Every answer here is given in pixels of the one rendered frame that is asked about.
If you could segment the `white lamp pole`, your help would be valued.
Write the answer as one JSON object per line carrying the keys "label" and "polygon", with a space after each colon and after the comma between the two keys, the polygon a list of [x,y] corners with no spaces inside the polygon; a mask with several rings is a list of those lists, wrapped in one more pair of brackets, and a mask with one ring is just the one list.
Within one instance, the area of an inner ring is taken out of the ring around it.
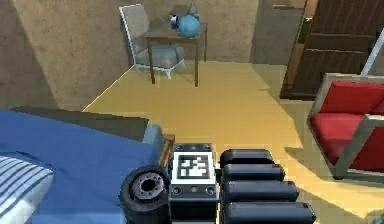
{"label": "white lamp pole", "polygon": [[382,28],[381,32],[380,32],[380,35],[361,71],[361,75],[362,76],[366,76],[368,74],[368,72],[370,71],[372,65],[374,64],[375,60],[376,60],[376,57],[377,55],[379,54],[382,46],[384,45],[384,27]]}

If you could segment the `dark brown wooden door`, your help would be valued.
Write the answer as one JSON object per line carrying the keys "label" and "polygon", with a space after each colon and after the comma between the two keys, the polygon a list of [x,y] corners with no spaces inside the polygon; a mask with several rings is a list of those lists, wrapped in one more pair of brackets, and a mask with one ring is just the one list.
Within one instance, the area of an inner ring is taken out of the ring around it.
{"label": "dark brown wooden door", "polygon": [[303,13],[280,97],[312,100],[326,73],[361,73],[384,29],[384,0],[290,1]]}

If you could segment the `striped white pillow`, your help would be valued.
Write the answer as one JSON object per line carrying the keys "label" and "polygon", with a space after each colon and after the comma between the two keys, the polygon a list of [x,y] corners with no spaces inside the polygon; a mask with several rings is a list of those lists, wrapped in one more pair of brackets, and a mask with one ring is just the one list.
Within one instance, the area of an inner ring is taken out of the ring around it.
{"label": "striped white pillow", "polygon": [[0,156],[0,224],[26,224],[53,177],[53,171],[43,166]]}

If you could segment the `brown wooden table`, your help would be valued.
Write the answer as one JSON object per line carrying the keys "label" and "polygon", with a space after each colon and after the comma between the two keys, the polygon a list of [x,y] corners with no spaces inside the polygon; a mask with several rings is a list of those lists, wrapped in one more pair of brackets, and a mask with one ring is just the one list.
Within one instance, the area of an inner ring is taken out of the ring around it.
{"label": "brown wooden table", "polygon": [[181,37],[176,30],[169,29],[167,25],[163,25],[159,29],[153,31],[148,31],[145,33],[144,37],[147,42],[148,47],[148,57],[149,57],[149,68],[150,68],[150,77],[151,83],[155,84],[154,76],[154,66],[153,66],[153,57],[152,57],[152,45],[154,43],[159,44],[189,44],[195,47],[195,58],[194,58],[194,86],[199,86],[199,43],[201,39],[204,39],[203,45],[203,61],[207,61],[207,34],[208,34],[208,24],[203,22],[200,25],[200,31],[198,35],[194,38],[183,38]]}

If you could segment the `round blue vase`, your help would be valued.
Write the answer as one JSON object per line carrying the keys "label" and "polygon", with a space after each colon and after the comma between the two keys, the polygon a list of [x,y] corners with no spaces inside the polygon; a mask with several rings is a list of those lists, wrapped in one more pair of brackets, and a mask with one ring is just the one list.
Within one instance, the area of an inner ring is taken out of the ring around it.
{"label": "round blue vase", "polygon": [[178,20],[178,33],[184,38],[195,38],[200,32],[200,14],[197,6],[191,4],[187,14]]}

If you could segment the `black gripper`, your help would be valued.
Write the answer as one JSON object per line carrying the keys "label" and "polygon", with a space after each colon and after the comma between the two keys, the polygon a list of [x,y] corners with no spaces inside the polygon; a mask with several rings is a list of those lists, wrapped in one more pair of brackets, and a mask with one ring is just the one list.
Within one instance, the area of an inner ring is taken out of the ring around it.
{"label": "black gripper", "polygon": [[133,170],[120,187],[119,199],[127,224],[164,224],[169,220],[170,180],[159,165]]}

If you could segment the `blue bed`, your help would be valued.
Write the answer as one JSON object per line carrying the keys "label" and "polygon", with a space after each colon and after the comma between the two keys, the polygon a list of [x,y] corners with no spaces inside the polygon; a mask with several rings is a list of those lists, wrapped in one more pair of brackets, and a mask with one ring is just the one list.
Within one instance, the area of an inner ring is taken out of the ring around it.
{"label": "blue bed", "polygon": [[151,144],[87,127],[0,109],[0,156],[53,171],[26,224],[125,224],[118,198],[134,169],[159,162]]}

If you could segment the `grey white chair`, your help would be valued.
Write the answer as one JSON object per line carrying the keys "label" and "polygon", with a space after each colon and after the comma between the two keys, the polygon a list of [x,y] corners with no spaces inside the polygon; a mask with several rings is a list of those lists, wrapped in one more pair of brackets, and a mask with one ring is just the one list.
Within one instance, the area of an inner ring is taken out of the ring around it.
{"label": "grey white chair", "polygon": [[[150,30],[148,14],[142,4],[119,8],[127,40],[132,53],[135,70],[150,68],[145,33]],[[178,65],[185,65],[184,48],[175,44],[152,43],[153,69],[163,71],[171,78],[171,71]]]}

